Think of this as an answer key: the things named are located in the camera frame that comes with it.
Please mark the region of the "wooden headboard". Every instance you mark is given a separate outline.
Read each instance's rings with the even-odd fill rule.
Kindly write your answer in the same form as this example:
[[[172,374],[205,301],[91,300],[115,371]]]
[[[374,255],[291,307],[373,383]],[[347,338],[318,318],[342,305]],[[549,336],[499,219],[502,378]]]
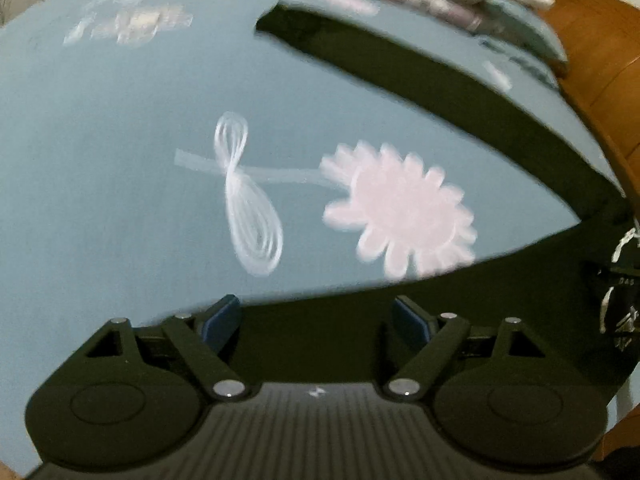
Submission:
[[[639,9],[622,0],[555,0],[541,17],[562,41],[562,93],[592,131],[626,195],[639,199]]]

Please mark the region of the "black sweatpants with drawstring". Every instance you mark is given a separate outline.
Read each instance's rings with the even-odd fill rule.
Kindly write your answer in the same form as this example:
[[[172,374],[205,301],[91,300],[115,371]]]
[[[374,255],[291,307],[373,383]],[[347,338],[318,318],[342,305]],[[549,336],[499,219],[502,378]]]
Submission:
[[[605,259],[631,225],[615,184],[551,129],[473,76],[353,24],[278,4],[256,32],[383,89],[495,148],[570,206],[578,225],[511,255],[414,282],[429,304],[489,323],[521,315],[590,382],[611,388],[632,372],[636,342],[597,326]]]

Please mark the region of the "blue patterned bed sheet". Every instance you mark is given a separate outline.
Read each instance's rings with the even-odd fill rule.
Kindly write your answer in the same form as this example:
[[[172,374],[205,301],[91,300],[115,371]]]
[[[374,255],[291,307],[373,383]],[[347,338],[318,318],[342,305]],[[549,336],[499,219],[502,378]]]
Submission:
[[[478,79],[613,182],[631,225],[601,271],[601,333],[639,345],[634,200],[554,91],[503,90],[470,34],[386,0],[44,0],[1,31],[1,458],[32,479],[597,479],[484,466],[383,391],[415,354],[408,285],[578,225],[506,155],[393,93],[256,32],[278,4],[369,29]],[[240,300],[218,356],[250,386],[137,468],[44,462],[25,412],[113,318]],[[610,402],[611,388],[590,382]]]

